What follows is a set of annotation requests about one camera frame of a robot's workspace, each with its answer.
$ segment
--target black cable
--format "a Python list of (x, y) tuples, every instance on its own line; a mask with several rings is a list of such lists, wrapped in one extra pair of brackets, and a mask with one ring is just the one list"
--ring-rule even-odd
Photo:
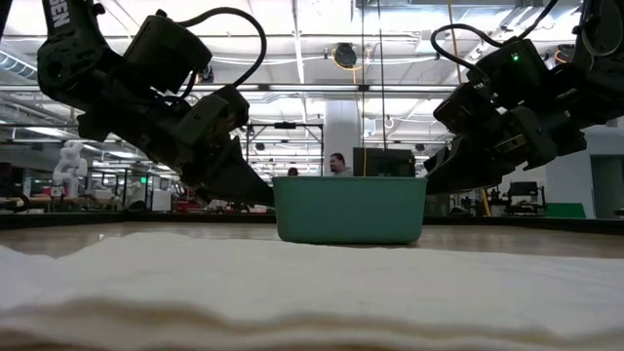
[(532, 25), (530, 25), (527, 29), (525, 29), (525, 31), (518, 36), (518, 39), (519, 40), (525, 39), (537, 27), (537, 25), (542, 20), (544, 20), (546, 16), (548, 16), (548, 14), (550, 13), (551, 10), (553, 10), (553, 8), (555, 7), (558, 1), (559, 0), (551, 0), (548, 3), (548, 5), (546, 5), (546, 8), (544, 9), (544, 11), (542, 11), (542, 13), (539, 14), (537, 19), (535, 19), (535, 22)]
[(457, 64), (461, 64), (462, 66), (470, 69), (471, 71), (475, 71), (477, 72), (480, 76), (481, 79), (483, 80), (484, 84), (487, 84), (489, 82), (489, 77), (488, 75), (479, 67), (477, 67), (476, 65), (462, 59), (462, 58), (458, 58), (454, 55), (452, 55), (451, 53), (447, 52), (446, 50), (444, 50), (440, 45), (438, 45), (438, 42), (436, 41), (436, 37), (438, 36), (438, 34), (440, 34), (443, 31), (449, 30), (449, 29), (466, 29), (466, 30), (470, 30), (472, 32), (474, 32), (475, 34), (479, 35), (480, 38), (484, 39), (482, 37), (481, 34), (483, 34), (484, 37), (487, 38), (487, 42), (489, 44), (491, 44), (492, 46), (495, 46), (497, 48), (502, 47), (502, 43), (498, 43), (496, 41), (494, 41), (493, 39), (489, 38), (485, 33), (483, 33), (481, 30), (472, 27), (470, 25), (467, 24), (461, 24), (461, 23), (455, 23), (455, 24), (447, 24), (447, 25), (443, 25), (440, 28), (434, 30), (433, 32), (431, 32), (431, 46), (433, 47), (433, 49), (440, 54), (441, 56), (457, 63)]
[[(361, 4), (362, 7), (360, 9), (361, 10), (361, 18), (362, 18), (362, 85), (365, 86), (367, 84), (367, 73), (365, 72), (364, 69), (364, 64), (365, 64), (365, 54), (366, 54), (366, 48), (364, 47), (364, 9), (365, 9), (365, 0), (361, 0)], [(364, 160), (363, 161), (363, 165), (365, 165), (367, 163), (366, 158), (367, 158), (367, 144), (366, 144), (366, 136), (365, 136), (365, 127), (366, 127), (366, 116), (365, 116), (365, 102), (366, 102), (366, 92), (364, 89), (362, 89), (362, 147), (364, 147)], [(366, 168), (363, 170), (364, 175), (366, 175), (367, 171)]]
[(197, 79), (197, 71), (193, 71), (191, 73), (191, 77), (188, 80), (188, 84), (186, 85), (186, 89), (184, 89), (184, 93), (180, 96), (180, 98), (188, 97), (193, 91), (193, 86), (195, 85), (195, 80)]
[(379, 54), (381, 55), (381, 125), (383, 126), (383, 151), (388, 149), (388, 142), (386, 140), (386, 121), (383, 119), (386, 116), (386, 90), (385, 79), (383, 77), (383, 34), (381, 33), (381, 6), (379, 0), (377, 0), (377, 17), (379, 18)]
[(142, 97), (126, 97), (120, 94), (119, 91), (115, 90), (114, 81), (118, 79), (118, 76), (125, 75), (125, 74), (129, 75), (133, 73), (136, 73), (136, 71), (133, 69), (133, 67), (130, 64), (127, 64), (127, 63), (119, 64), (113, 67), (111, 70), (108, 71), (108, 73), (106, 73), (106, 76), (104, 78), (104, 88), (109, 93), (111, 93), (112, 96), (116, 100), (119, 100), (120, 102), (126, 103), (126, 104), (152, 105), (152, 104), (159, 103), (160, 101), (173, 102), (174, 101), (173, 98), (179, 98), (179, 97), (163, 97), (159, 94), (156, 94), (156, 92), (153, 92), (154, 97), (156, 99), (142, 98)]
[(264, 57), (266, 56), (266, 46), (267, 46), (266, 34), (264, 33), (264, 29), (262, 28), (260, 23), (258, 23), (258, 21), (255, 20), (255, 18), (252, 15), (244, 11), (241, 11), (239, 9), (234, 9), (234, 8), (221, 7), (221, 8), (208, 10), (205, 13), (193, 19), (184, 20), (184, 21), (178, 22), (177, 24), (188, 28), (193, 25), (197, 25), (201, 23), (204, 20), (211, 18), (212, 16), (224, 15), (224, 14), (238, 16), (247, 20), (249, 23), (253, 25), (255, 30), (257, 30), (257, 34), (260, 37), (260, 54), (258, 55), (257, 59), (255, 60), (253, 65), (250, 67), (250, 69), (247, 70), (247, 72), (245, 72), (239, 79), (237, 79), (234, 83), (232, 83), (234, 87), (238, 87), (239, 85), (245, 83), (245, 81), (248, 80), (252, 76), (252, 74), (254, 74), (254, 72), (257, 71), (257, 69), (260, 67), (260, 65), (264, 61)]

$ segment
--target pillar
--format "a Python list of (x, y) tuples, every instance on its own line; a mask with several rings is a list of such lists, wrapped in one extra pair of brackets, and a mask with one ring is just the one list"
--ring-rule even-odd
[(362, 141), (361, 117), (356, 100), (329, 100), (325, 102), (325, 149), (323, 172), (330, 176), (330, 157), (339, 152), (347, 167), (353, 168), (353, 148)]

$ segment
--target ceiling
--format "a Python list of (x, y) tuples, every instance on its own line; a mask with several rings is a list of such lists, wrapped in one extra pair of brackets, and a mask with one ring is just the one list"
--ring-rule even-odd
[[(454, 63), (437, 59), (430, 39), (431, 31), (449, 23), (447, 1), (440, 0), (386, 0), (381, 1), (377, 13), (376, 1), (348, 0), (100, 0), (106, 14), (98, 17), (100, 30), (110, 47), (122, 54), (130, 44), (145, 17), (158, 9), (164, 10), (174, 20), (187, 20), (206, 10), (220, 6), (241, 9), (252, 14), (263, 26), (268, 36), (268, 52), (265, 64), (247, 81), (247, 84), (288, 85), (401, 85), (401, 93), (388, 91), (385, 99), (380, 94), (362, 96), (341, 92), (306, 92), (290, 87), (285, 91), (244, 92), (251, 103), (253, 123), (293, 121), (299, 123), (323, 123), (327, 99), (353, 99), (364, 107), (367, 118), (375, 120), (370, 143), (383, 138), (383, 119), (380, 111), (385, 109), (387, 137), (400, 139), (406, 144), (393, 147), (411, 147), (418, 140), (445, 140), (451, 135), (432, 116), (433, 109), (451, 90), (436, 91), (440, 85), (458, 83)], [(490, 34), (495, 40), (522, 31), (533, 22), (541, 11), (540, 2), (534, 7), (516, 4), (509, 0), (455, 0), (452, 19), (474, 25)], [(551, 15), (540, 23), (529, 36), (538, 52), (544, 56), (554, 54), (560, 44), (573, 43), (572, 28), (577, 25), (578, 1), (561, 0)], [(506, 24), (508, 30), (501, 30)], [(215, 83), (230, 83), (246, 71), (259, 51), (259, 40), (254, 28), (237, 17), (223, 15), (210, 18), (191, 30), (198, 35), (213, 53), (211, 63)], [(40, 0), (14, 1), (7, 22), (7, 29), (0, 44), (0, 53), (8, 55), (16, 65), (13, 71), (0, 69), (0, 100), (5, 102), (1, 115), (5, 122), (59, 124), (72, 123), (80, 111), (60, 105), (38, 92), (34, 76), (23, 77), (22, 64), (36, 68), (36, 52), (46, 39), (43, 11)], [(491, 48), (474, 34), (456, 31), (457, 55), (474, 61), (486, 55)], [(451, 35), (441, 35), (443, 48), (454, 52)], [(332, 60), (331, 51), (338, 43), (351, 43), (358, 53), (363, 68), (353, 74), (338, 67)], [(362, 57), (369, 59), (362, 62)], [(197, 87), (194, 94), (200, 97)], [(19, 137), (54, 139), (56, 136), (18, 131)], [(77, 136), (75, 129), (65, 133)], [(264, 151), (252, 148), (252, 153), (276, 155), (320, 155), (320, 145), (302, 128), (296, 130), (267, 129), (262, 133), (271, 139), (306, 139), (301, 145), (266, 144)], [(133, 150), (122, 142), (95, 145), (98, 150)], [(430, 153), (435, 147), (425, 151)], [(284, 165), (297, 162), (314, 171), (320, 160), (285, 159)]]

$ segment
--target wall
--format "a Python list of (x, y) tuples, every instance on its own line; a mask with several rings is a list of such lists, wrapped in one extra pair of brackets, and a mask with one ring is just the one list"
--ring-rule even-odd
[(546, 201), (581, 203), (595, 218), (591, 155), (624, 155), (624, 129), (593, 127), (584, 131), (587, 149), (546, 165)]

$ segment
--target table surface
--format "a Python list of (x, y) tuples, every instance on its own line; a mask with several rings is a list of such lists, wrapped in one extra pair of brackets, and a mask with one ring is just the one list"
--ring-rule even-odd
[[(78, 198), (64, 198), (62, 201), (60, 199), (52, 199), (50, 196), (42, 196), (42, 197), (30, 197), (28, 198), (30, 203), (32, 204), (50, 204), (50, 203), (72, 203), (77, 205), (87, 205), (89, 203), (100, 204), (100, 205), (117, 205), (121, 204), (121, 201), (116, 199), (97, 199), (94, 201), (90, 198), (86, 197), (78, 197)], [(18, 202), (21, 201), (21, 198), (9, 198), (10, 202)]]
[[(274, 224), (126, 222), (0, 231), (0, 245), (25, 254), (73, 254), (106, 237), (166, 232), (193, 238), (280, 240)], [(425, 225), (411, 248), (482, 253), (624, 258), (624, 236), (505, 226)]]

